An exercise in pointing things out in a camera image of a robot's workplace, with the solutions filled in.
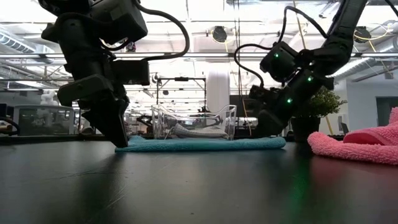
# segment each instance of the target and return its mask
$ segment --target transparent plastic box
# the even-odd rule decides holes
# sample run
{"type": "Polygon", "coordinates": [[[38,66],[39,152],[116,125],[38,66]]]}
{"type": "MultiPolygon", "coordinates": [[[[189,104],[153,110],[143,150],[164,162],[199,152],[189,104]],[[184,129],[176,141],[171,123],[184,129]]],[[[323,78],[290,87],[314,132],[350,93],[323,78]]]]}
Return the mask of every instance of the transparent plastic box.
{"type": "Polygon", "coordinates": [[[74,111],[65,106],[19,105],[14,107],[14,122],[20,136],[74,134],[74,111]]]}
{"type": "Polygon", "coordinates": [[[174,113],[162,105],[152,106],[155,139],[223,138],[233,140],[236,106],[225,106],[216,113],[174,113]]]}

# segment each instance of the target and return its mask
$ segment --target pink towel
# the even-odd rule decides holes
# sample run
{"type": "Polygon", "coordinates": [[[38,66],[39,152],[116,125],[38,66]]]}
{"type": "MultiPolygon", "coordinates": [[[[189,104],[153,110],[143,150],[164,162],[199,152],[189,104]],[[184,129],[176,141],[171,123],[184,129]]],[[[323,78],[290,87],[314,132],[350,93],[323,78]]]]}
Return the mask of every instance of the pink towel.
{"type": "Polygon", "coordinates": [[[313,133],[308,143],[317,155],[398,165],[398,108],[392,109],[385,127],[353,131],[343,142],[313,133]]]}

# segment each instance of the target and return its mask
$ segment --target ceiling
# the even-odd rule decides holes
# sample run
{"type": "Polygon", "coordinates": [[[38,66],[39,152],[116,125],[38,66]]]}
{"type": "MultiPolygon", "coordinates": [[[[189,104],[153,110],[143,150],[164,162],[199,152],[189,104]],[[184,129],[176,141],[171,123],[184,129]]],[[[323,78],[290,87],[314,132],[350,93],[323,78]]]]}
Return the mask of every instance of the ceiling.
{"type": "MultiPolygon", "coordinates": [[[[380,5],[382,4],[381,2],[384,1],[370,1],[358,24],[359,26],[366,26],[367,30],[371,31],[373,38],[380,37],[377,40],[373,40],[374,45],[391,38],[397,31],[395,28],[398,28],[395,14],[389,6],[380,5]]],[[[326,3],[327,1],[297,1],[297,7],[314,18],[323,27],[323,30],[328,30],[335,11],[331,11],[324,19],[320,19],[318,16],[326,3]]],[[[292,2],[261,1],[253,3],[253,1],[242,0],[238,8],[237,3],[235,7],[233,6],[232,0],[142,0],[142,5],[149,9],[167,12],[181,21],[190,33],[192,42],[190,46],[191,53],[219,53],[226,51],[234,52],[237,46],[237,37],[235,37],[237,30],[240,30],[240,44],[255,43],[263,46],[272,46],[277,40],[277,34],[282,27],[284,7],[292,5],[292,2]],[[211,32],[215,26],[225,27],[228,34],[226,45],[219,44],[213,40],[211,32]]],[[[181,31],[175,24],[162,17],[147,14],[143,16],[147,22],[149,34],[147,37],[136,42],[137,52],[179,52],[183,50],[185,41],[181,31]]],[[[311,24],[308,25],[303,17],[299,16],[298,18],[300,19],[300,26],[305,31],[304,42],[306,48],[315,49],[321,47],[324,38],[314,26],[311,24]]],[[[61,53],[58,44],[40,38],[41,32],[46,28],[46,23],[55,22],[55,20],[56,17],[42,9],[38,5],[37,0],[12,0],[1,3],[0,33],[2,31],[7,32],[17,40],[31,46],[44,45],[49,48],[49,52],[61,53]]],[[[303,49],[303,43],[299,35],[299,24],[295,14],[292,12],[288,13],[284,41],[295,50],[303,49]]],[[[355,50],[359,52],[371,50],[369,43],[355,43],[355,47],[355,50]]],[[[263,52],[263,50],[248,47],[243,49],[242,52],[263,52]]],[[[20,52],[0,44],[0,53],[18,54],[20,52]]],[[[259,69],[260,59],[253,59],[244,62],[244,64],[262,74],[259,69]]],[[[225,57],[216,62],[228,65],[229,71],[233,75],[233,78],[231,78],[231,88],[234,91],[238,87],[234,82],[238,77],[238,67],[235,63],[230,63],[230,60],[230,58],[225,57]]],[[[51,77],[54,79],[71,77],[59,65],[42,64],[42,66],[33,66],[36,63],[35,61],[17,58],[8,60],[8,62],[17,66],[24,66],[25,69],[31,70],[33,75],[30,77],[35,77],[34,74],[51,74],[51,77]]],[[[206,72],[211,69],[211,63],[213,62],[215,61],[210,58],[205,58],[204,60],[181,58],[154,62],[150,65],[150,72],[152,75],[157,74],[162,77],[204,77],[206,72]]],[[[278,85],[267,74],[263,74],[263,77],[265,78],[266,85],[278,85]]],[[[258,80],[251,74],[244,73],[243,83],[244,86],[248,86],[249,88],[252,84],[258,84],[258,80]]],[[[64,82],[50,82],[50,84],[56,88],[58,85],[64,84],[64,82]]],[[[200,88],[196,83],[184,83],[182,86],[181,83],[170,82],[168,85],[173,85],[176,88],[200,88]]],[[[133,86],[131,88],[137,89],[129,91],[129,96],[137,102],[148,101],[148,105],[154,102],[154,99],[148,94],[138,91],[138,89],[142,90],[141,86],[133,86]]],[[[153,89],[155,85],[152,84],[146,88],[153,89]]],[[[153,95],[156,94],[155,91],[150,91],[150,93],[153,95]]],[[[190,91],[185,96],[197,99],[202,97],[201,94],[201,91],[190,91]]]]}

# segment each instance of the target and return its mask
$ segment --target table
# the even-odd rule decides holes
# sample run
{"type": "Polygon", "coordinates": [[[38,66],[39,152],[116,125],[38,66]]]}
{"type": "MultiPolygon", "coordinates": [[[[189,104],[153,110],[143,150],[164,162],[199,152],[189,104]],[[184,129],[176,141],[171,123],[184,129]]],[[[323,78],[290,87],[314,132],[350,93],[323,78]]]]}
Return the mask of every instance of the table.
{"type": "Polygon", "coordinates": [[[308,152],[1,146],[0,223],[398,223],[397,167],[308,152]]]}

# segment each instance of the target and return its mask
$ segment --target clear plastic container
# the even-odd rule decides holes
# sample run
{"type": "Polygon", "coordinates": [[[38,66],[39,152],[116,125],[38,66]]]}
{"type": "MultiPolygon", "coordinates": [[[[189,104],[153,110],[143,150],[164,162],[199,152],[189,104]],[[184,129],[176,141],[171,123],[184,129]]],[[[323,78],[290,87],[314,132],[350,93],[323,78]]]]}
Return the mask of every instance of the clear plastic container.
{"type": "Polygon", "coordinates": [[[155,139],[223,138],[233,140],[236,106],[225,106],[216,113],[174,113],[162,105],[152,106],[155,139]]]}
{"type": "Polygon", "coordinates": [[[14,107],[14,122],[21,136],[74,134],[74,111],[65,106],[19,105],[14,107]]]}

